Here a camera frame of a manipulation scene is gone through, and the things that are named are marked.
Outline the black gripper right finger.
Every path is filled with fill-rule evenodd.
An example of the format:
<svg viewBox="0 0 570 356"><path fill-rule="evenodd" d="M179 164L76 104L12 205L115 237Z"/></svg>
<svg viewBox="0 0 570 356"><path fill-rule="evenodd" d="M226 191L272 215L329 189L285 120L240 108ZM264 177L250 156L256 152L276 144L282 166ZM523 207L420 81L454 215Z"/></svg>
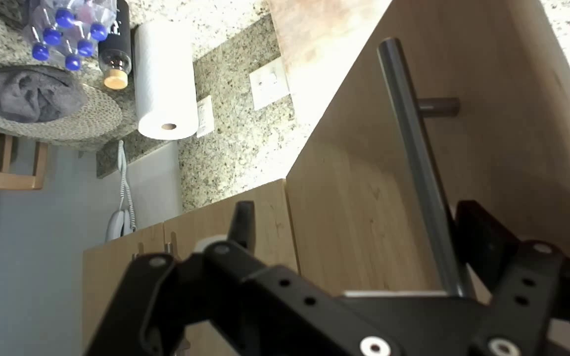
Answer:
<svg viewBox="0 0 570 356"><path fill-rule="evenodd" d="M462 199L456 209L454 247L458 259L495 290L519 251L519 239L479 201Z"/></svg>

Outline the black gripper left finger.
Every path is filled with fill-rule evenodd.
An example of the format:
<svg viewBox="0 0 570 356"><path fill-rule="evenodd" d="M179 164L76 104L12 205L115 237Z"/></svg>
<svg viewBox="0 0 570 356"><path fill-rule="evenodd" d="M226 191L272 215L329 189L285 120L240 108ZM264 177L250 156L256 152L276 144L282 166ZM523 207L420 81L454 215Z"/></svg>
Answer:
<svg viewBox="0 0 570 356"><path fill-rule="evenodd" d="M236 203L228 237L248 251L256 247L256 205L250 199Z"/></svg>

